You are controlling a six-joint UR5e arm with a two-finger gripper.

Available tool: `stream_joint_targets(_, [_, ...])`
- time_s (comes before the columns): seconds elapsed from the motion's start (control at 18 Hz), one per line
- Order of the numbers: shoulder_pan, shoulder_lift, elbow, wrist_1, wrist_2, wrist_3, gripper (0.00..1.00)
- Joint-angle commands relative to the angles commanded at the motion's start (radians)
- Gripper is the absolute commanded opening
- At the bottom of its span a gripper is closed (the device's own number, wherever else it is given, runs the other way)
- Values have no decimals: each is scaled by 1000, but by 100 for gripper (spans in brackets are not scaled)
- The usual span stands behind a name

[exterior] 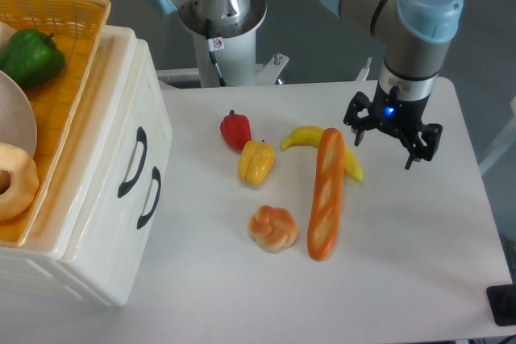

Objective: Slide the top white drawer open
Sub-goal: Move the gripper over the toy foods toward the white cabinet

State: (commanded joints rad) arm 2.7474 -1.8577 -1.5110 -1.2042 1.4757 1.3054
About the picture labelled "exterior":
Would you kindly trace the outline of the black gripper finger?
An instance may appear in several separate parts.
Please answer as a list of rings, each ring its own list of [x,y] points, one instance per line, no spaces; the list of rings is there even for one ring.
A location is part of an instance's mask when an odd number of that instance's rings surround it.
[[[432,161],[443,133],[443,127],[438,123],[424,124],[420,122],[415,129],[405,135],[406,149],[409,157],[405,170],[409,170],[412,163],[421,160]]]
[[[362,142],[364,133],[373,128],[373,120],[368,114],[370,105],[368,97],[362,92],[357,92],[349,102],[343,117],[343,123],[351,127],[352,133],[355,135],[354,145],[356,147]]]

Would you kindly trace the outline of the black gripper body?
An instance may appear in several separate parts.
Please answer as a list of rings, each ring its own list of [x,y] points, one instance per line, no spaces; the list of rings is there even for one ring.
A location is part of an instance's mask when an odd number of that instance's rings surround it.
[[[427,106],[428,96],[418,100],[402,99],[402,90],[398,85],[383,88],[381,81],[377,87],[366,117],[367,131],[379,130],[387,135],[398,137],[401,134],[410,137],[424,127],[422,114]]]

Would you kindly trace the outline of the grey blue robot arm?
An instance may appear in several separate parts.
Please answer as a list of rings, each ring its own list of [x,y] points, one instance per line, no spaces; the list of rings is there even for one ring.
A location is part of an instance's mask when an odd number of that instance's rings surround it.
[[[193,36],[204,87],[254,86],[274,81],[257,68],[256,30],[265,0],[148,0],[159,12],[178,13]],[[379,130],[398,139],[410,162],[434,157],[443,128],[424,123],[426,108],[464,0],[319,0],[330,12],[386,46],[373,98],[357,93],[344,123],[357,140]]]

